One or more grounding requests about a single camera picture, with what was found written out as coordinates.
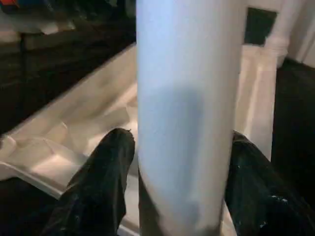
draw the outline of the white wall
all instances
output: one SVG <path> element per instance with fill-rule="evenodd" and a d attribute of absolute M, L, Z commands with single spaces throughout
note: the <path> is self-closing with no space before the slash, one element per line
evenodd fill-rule
<path fill-rule="evenodd" d="M 284 0 L 248 0 L 249 6 L 254 8 L 279 11 Z"/>
<path fill-rule="evenodd" d="M 312 51 L 315 38 L 315 0 L 307 0 L 300 17 L 293 29 L 289 46 L 289 57 L 308 64 L 315 65 L 315 57 L 309 55 Z"/>

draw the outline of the white pipe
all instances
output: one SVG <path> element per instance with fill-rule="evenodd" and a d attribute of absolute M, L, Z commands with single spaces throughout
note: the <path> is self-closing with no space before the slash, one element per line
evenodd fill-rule
<path fill-rule="evenodd" d="M 137 1 L 142 236 L 218 233 L 245 15 L 245 0 Z"/>
<path fill-rule="evenodd" d="M 265 49 L 278 54 L 278 66 L 287 55 L 293 27 L 306 0 L 284 0 L 270 35 L 266 39 Z"/>

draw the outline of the white cylinder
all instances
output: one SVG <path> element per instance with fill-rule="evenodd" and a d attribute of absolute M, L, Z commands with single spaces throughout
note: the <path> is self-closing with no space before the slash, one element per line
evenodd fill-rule
<path fill-rule="evenodd" d="M 270 35 L 266 39 L 265 49 L 278 55 L 281 66 L 287 55 L 293 27 L 306 0 L 284 0 Z"/>
<path fill-rule="evenodd" d="M 305 0 L 284 0 L 272 28 L 272 35 L 290 38 Z"/>
<path fill-rule="evenodd" d="M 137 1 L 139 168 L 158 214 L 140 191 L 140 218 L 162 231 L 142 236 L 220 228 L 245 15 L 245 0 Z"/>

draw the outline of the red object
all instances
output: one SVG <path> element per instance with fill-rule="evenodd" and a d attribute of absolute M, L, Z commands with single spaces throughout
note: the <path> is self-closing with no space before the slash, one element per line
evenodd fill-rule
<path fill-rule="evenodd" d="M 15 0 L 0 0 L 3 5 L 16 5 Z"/>

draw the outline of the white molded plastic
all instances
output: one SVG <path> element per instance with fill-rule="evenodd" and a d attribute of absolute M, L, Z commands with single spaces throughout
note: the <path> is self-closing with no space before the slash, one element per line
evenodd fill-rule
<path fill-rule="evenodd" d="M 235 128 L 268 156 L 276 56 L 262 52 L 259 47 L 243 46 Z M 135 58 L 132 46 L 4 136 L 0 180 L 17 176 L 58 198 L 111 128 L 130 129 L 137 143 Z M 137 153 L 129 173 L 127 216 L 120 228 L 128 236 L 137 235 L 139 226 Z M 224 217 L 222 232 L 230 236 L 227 211 Z"/>

